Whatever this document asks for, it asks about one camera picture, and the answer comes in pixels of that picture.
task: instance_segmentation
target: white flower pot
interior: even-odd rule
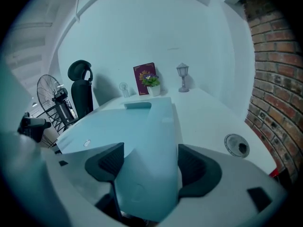
[[[160,85],[155,87],[147,87],[147,91],[151,96],[159,96],[160,95]]]

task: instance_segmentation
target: lamp post base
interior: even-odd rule
[[[189,89],[187,87],[180,87],[179,88],[180,93],[187,93],[188,91],[189,91]]]

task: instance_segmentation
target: brick wall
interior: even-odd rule
[[[255,48],[255,81],[246,124],[277,169],[296,181],[303,162],[303,58],[283,14],[269,0],[242,0]]]

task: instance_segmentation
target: potted plant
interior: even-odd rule
[[[151,96],[160,95],[160,82],[158,76],[154,74],[146,74],[142,80],[142,83],[147,86],[148,93]]]

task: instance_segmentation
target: maroon book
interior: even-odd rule
[[[146,74],[156,75],[156,69],[154,63],[147,63],[144,65],[134,67],[134,76],[136,77],[139,95],[149,94],[147,91],[147,87],[142,83],[144,75]]]

